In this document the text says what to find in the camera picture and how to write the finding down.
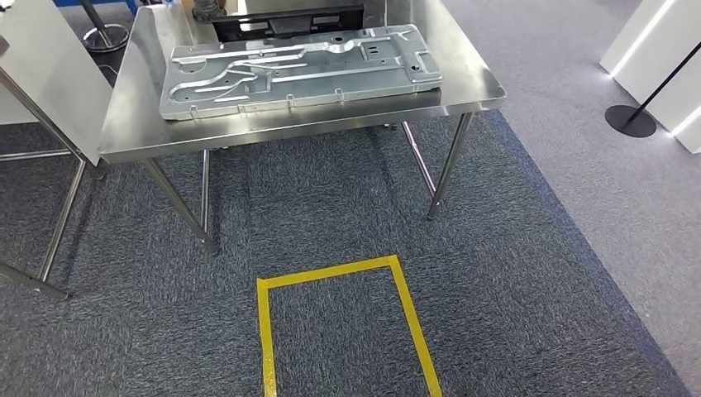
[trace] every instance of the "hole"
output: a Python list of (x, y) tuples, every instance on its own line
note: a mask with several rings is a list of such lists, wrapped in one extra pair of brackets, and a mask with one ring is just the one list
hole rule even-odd
[(268, 29), (268, 22), (241, 23), (242, 31), (260, 31)]
[(322, 23), (336, 23), (339, 20), (339, 16), (331, 15), (330, 17), (314, 17), (314, 19), (312, 19), (312, 23), (314, 25), (321, 25)]

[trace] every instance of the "white wall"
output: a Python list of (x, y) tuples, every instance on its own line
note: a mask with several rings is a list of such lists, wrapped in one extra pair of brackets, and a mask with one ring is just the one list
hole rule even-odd
[[(644, 0), (601, 59), (612, 72), (626, 51), (667, 0)], [(614, 77), (639, 103), (659, 86), (701, 41), (701, 1), (675, 0), (650, 34)], [(701, 106), (701, 54), (695, 56), (647, 107), (668, 131)], [(701, 117), (677, 139), (691, 152), (701, 152)]]

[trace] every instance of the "yellow rectangle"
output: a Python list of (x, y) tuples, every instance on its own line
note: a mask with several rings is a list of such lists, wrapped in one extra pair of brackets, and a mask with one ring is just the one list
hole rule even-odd
[(263, 366), (263, 389), (265, 395), (273, 397), (277, 395), (277, 386), (275, 384), (275, 365), (273, 354), (273, 333), (270, 325), (270, 306), (268, 300), (268, 289), (284, 287), (287, 285), (295, 285), (307, 281), (321, 280), (337, 275), (347, 275), (363, 270), (378, 269), (380, 267), (389, 267), (392, 271), (394, 283), (397, 286), (399, 299), (402, 302), (404, 315), (407, 318), (409, 332), (412, 334), (412, 340), (416, 347), (418, 359), (423, 370), (423, 377), (426, 380), (426, 386), (430, 396), (441, 396), (441, 386), (438, 383), (436, 370), (433, 368), (431, 354), (426, 346), (426, 340), (423, 338), (421, 325), (418, 322), (416, 309), (414, 308), (412, 297), (409, 293), (407, 281), (404, 279), (402, 268), (399, 266), (399, 260), (396, 255), (383, 256), (380, 258), (370, 259), (349, 263), (345, 265), (336, 265), (322, 269), (303, 271), (291, 275), (281, 275), (270, 279), (257, 280), (258, 294), (258, 319), (260, 327), (260, 346)]

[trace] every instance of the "black stanchion base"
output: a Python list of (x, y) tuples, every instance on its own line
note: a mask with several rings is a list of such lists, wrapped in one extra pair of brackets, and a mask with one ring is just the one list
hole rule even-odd
[(635, 138), (645, 138), (654, 134), (657, 131), (657, 123), (645, 112), (641, 112), (635, 119), (628, 122), (636, 110), (627, 105), (614, 105), (606, 109), (606, 121), (616, 131)]

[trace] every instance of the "metal panel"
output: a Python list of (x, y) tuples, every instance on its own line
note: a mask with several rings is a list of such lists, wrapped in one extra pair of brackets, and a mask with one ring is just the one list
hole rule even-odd
[(180, 46), (165, 76), (169, 120), (428, 91), (441, 72), (413, 25)]

